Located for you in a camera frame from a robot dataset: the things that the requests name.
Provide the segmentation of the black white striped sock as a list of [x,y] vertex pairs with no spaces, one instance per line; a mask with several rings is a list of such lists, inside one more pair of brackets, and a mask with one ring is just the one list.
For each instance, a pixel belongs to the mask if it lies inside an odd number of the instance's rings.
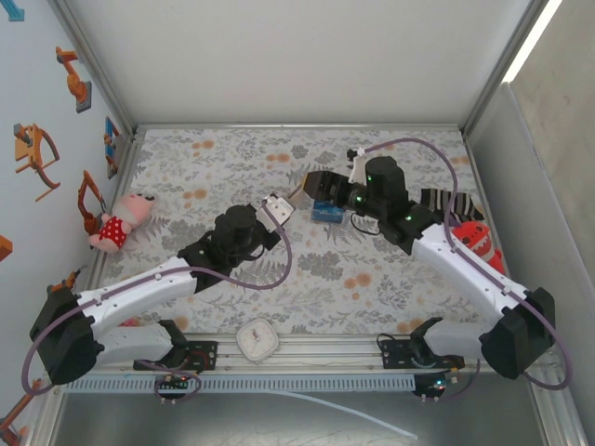
[[[443,220],[444,211],[447,208],[451,198],[449,190],[439,190],[427,188],[421,190],[420,203],[429,208],[436,216]],[[484,215],[474,204],[470,194],[458,192],[450,207],[451,223],[455,225],[468,221],[483,221]]]

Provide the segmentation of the floral patterned table mat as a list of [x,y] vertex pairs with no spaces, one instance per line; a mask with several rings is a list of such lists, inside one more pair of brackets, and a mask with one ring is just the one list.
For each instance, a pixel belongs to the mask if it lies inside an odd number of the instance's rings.
[[[362,129],[150,129],[138,148],[128,189],[156,199],[149,219],[107,256],[102,285],[158,266],[211,230],[235,204],[292,192],[310,171],[350,172],[347,150],[392,157],[414,200],[421,190],[458,189],[483,198],[461,135],[448,131]],[[186,333],[233,333],[255,319],[283,335],[407,334],[431,317],[481,316],[439,272],[377,234],[369,218],[317,222],[304,198],[286,223],[287,242],[233,272],[243,283],[284,282],[270,290],[220,283],[132,317],[142,326],[174,321]]]

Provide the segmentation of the red plush monster toy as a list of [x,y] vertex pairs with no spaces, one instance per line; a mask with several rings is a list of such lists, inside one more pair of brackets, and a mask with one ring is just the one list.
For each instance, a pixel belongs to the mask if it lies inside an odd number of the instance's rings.
[[493,244],[490,230],[481,221],[466,221],[453,228],[453,233],[466,247],[499,273],[504,274],[502,253]]

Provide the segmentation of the white square clock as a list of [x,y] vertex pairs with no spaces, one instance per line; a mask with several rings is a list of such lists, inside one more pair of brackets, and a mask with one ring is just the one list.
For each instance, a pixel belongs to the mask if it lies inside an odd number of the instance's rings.
[[280,347],[278,334],[264,319],[256,319],[243,326],[236,335],[243,356],[252,363],[261,363]]

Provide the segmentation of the pink plush doll red dress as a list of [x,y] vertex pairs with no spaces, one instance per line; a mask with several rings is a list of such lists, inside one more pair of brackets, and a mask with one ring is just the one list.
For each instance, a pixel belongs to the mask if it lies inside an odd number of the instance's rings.
[[115,203],[110,214],[102,214],[99,232],[90,235],[89,245],[107,254],[115,254],[133,230],[143,224],[152,212],[155,197],[127,193]]

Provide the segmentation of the small circuit board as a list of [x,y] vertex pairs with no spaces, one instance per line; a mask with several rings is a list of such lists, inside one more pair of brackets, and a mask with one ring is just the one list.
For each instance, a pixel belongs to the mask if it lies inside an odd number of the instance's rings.
[[190,392],[189,379],[186,376],[163,375],[157,376],[153,390],[166,400],[178,399]]
[[437,401],[450,385],[458,382],[458,373],[450,370],[427,374],[414,375],[414,390],[412,393],[422,401]]

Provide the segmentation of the white light strip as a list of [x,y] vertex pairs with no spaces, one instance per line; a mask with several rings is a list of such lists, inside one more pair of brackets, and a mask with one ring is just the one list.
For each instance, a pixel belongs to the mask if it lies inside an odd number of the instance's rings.
[[509,65],[507,72],[504,74],[502,83],[511,83],[516,78],[562,2],[563,0],[548,0],[545,4],[531,31],[527,34],[519,51]]

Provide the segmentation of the thin white tube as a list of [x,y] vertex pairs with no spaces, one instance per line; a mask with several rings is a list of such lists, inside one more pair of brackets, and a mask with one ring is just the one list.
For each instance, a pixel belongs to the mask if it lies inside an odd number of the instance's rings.
[[303,401],[311,402],[314,404],[319,404],[324,407],[340,411],[342,413],[347,413],[347,414],[356,416],[356,417],[366,420],[372,424],[386,428],[396,434],[406,436],[410,439],[414,439],[414,440],[418,439],[418,436],[410,431],[407,431],[407,430],[402,429],[398,426],[395,426],[393,424],[390,424],[388,422],[380,420],[370,414],[363,413],[363,412],[357,411],[355,409],[352,409],[352,408],[349,408],[349,407],[346,407],[346,406],[343,406],[340,404],[336,404],[336,403],[328,401],[328,400],[322,400],[322,399],[312,397],[309,395],[298,394],[298,393],[287,392],[287,391],[278,391],[278,390],[267,390],[264,393],[269,394],[269,395],[274,395],[274,396],[279,396],[279,397],[284,397],[284,398],[291,398],[291,399],[295,399],[295,400],[303,400]]

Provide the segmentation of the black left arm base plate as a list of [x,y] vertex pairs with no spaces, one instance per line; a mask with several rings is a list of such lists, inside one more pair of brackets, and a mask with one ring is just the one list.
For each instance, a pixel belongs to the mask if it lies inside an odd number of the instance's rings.
[[189,341],[185,347],[172,347],[154,364],[183,371],[213,371],[218,358],[218,342]]

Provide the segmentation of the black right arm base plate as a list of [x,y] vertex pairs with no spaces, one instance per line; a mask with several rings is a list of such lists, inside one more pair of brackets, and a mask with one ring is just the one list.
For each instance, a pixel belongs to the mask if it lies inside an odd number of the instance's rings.
[[418,359],[410,348],[408,339],[383,338],[377,340],[382,365],[385,370],[401,369],[463,369],[465,360],[459,356],[429,356]]

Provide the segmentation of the aluminium frame post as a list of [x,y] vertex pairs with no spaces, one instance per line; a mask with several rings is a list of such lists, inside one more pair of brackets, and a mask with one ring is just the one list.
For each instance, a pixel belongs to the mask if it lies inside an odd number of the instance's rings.
[[527,39],[529,33],[535,27],[537,20],[541,16],[548,2],[549,0],[529,1],[528,6],[522,13],[521,18],[515,26],[502,53],[498,57],[496,65],[491,71],[480,96],[471,108],[469,116],[465,120],[464,124],[459,127],[463,137],[466,137],[479,122],[489,104],[489,101],[497,91],[499,85],[504,80],[505,74],[508,72],[512,62],[519,54],[522,45]]
[[124,102],[114,88],[114,84],[103,68],[99,59],[99,53],[87,35],[82,21],[77,17],[70,0],[46,0],[52,12],[58,19],[61,28],[66,32],[73,44],[74,50],[82,58],[83,64],[98,87],[103,99],[127,134],[133,137],[136,133],[137,124],[131,113],[126,109]]

